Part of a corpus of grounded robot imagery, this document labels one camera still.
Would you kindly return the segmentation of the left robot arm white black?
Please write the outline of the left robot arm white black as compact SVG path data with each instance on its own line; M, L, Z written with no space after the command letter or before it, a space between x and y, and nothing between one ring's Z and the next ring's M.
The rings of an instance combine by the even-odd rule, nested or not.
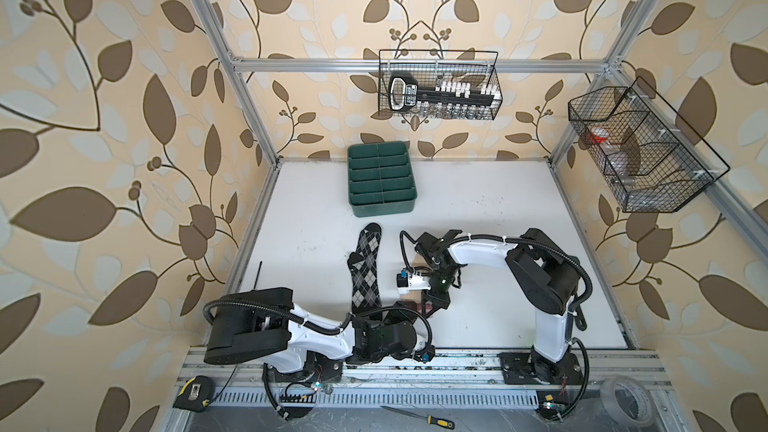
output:
M433 332L416 310L383 307L376 294L353 294L352 309L338 322L312 314L285 287L229 294L205 305L211 325L204 362L239 365L260 359L276 372L329 371L384 359L421 363L435 356Z

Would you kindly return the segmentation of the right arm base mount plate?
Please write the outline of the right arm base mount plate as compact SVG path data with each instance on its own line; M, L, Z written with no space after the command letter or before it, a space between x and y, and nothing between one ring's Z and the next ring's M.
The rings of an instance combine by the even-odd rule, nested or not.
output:
M503 352L498 355L507 385L581 385L582 368L570 350L558 362L551 362L532 349L530 352Z

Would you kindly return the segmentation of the black grey argyle sock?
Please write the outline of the black grey argyle sock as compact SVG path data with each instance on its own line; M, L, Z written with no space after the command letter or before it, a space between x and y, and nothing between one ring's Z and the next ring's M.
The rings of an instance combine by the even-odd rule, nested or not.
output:
M347 259L352 278L351 312L373 311L371 320L381 320L381 298L378 287L377 257L382 229L377 223L366 225L358 236L356 250Z

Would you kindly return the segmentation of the green plastic divided tray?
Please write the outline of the green plastic divided tray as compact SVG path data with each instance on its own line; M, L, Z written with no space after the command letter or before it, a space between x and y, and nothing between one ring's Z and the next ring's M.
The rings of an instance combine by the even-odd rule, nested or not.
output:
M348 202L358 218L410 213L418 197L405 142L347 149Z

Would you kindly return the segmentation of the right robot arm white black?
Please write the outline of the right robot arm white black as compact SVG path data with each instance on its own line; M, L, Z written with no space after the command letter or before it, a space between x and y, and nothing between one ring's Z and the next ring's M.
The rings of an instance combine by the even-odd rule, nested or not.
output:
M452 229L437 238L425 232L413 245L429 269L422 301L434 310L450 306L449 289L459 286L464 267L509 270L536 309L534 344L522 372L541 383L565 377L572 330L586 328L581 304L593 292L591 278L576 257L566 254L536 228L519 237L464 235Z

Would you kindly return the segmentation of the beige sock maroon purple stripes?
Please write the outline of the beige sock maroon purple stripes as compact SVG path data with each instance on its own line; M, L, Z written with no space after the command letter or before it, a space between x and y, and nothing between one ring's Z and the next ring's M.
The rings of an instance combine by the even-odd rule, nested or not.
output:
M418 312L419 314L421 314L425 318L428 318L432 314L432 311L433 311L432 303L429 302L429 301L424 301L424 300L418 300L418 301L406 300L404 302L404 304L405 304L405 306L407 308L412 309L412 310Z

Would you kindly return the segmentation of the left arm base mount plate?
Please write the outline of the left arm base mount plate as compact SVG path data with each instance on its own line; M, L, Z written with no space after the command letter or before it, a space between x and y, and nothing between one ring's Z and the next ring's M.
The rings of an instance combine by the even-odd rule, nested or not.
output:
M323 354L287 349L264 359L262 379L276 383L335 383L343 374L344 360L332 360Z

